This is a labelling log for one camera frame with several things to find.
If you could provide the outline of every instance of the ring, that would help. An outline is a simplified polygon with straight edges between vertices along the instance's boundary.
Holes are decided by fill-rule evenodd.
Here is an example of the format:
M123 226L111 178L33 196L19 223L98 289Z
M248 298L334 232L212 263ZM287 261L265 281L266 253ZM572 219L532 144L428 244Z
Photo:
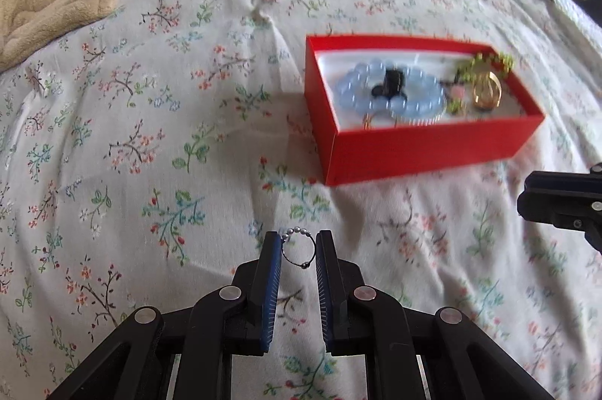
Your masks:
M293 234L301 234L305 237L309 237L309 240L311 240L311 243L314 245L314 254L313 254L313 256L311 256L311 259L309 261L306 261L301 264L294 263L287 257L286 253L284 252L284 245L291 239L291 236ZM286 259L288 262L290 262L293 266L297 266L298 268L301 268L301 269L307 269L311 265L312 261L315 259L315 250L316 250L315 249L315 240L305 228L300 228L300 227L289 228L289 229L287 229L286 232L284 232L283 235L280 236L280 239L282 240L282 256L284 257L284 259Z
M501 100L502 84L497 76L493 72L478 76L473 85L473 106L479 111L493 111Z

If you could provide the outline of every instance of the bed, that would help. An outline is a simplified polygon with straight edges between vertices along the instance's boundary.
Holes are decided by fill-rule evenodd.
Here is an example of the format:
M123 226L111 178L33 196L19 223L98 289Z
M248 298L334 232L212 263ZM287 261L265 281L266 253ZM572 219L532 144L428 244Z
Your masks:
M325 187L305 35L353 32L511 53L546 121L511 160ZM532 170L602 160L601 62L568 0L120 0L0 77L0 398L44 398L134 309L192 306L291 225L404 306L459 307L555 398L600 398L602 259L516 200ZM284 264L233 398L365 391L361 358L324 353L314 268Z

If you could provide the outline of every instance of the metal screw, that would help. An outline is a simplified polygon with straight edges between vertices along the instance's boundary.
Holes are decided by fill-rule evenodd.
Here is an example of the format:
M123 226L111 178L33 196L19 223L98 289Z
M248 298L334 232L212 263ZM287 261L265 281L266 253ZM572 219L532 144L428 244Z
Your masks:
M376 298L376 290L370 286L358 286L353 290L353 296L361 301L370 301Z
M136 322L138 322L139 324L149 324L150 322L155 320L156 316L157 316L157 313L155 312L155 310L145 308L145 309L139 309L136 312L136 315L134 315L134 318L136 319Z
M220 290L220 298L222 298L222 300L238 300L242 294L243 292L240 291L238 286L224 286L224 288Z
M459 324L462 321L462 313L456 309L443 309L439 313L441 320L446 324Z

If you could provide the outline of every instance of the gold ring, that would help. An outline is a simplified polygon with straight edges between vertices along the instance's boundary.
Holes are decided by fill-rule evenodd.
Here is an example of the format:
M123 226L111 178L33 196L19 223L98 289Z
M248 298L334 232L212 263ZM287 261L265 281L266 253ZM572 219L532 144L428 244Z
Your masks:
M477 77L473 85L473 106L479 111L493 111L502 100L502 84L493 72Z

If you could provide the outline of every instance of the pink bead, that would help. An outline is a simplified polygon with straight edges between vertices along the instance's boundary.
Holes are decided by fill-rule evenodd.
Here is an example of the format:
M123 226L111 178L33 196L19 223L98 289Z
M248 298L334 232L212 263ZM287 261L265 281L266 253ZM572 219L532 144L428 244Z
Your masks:
M462 85L454 85L450 89L450 96L452 99L464 99L466 89Z

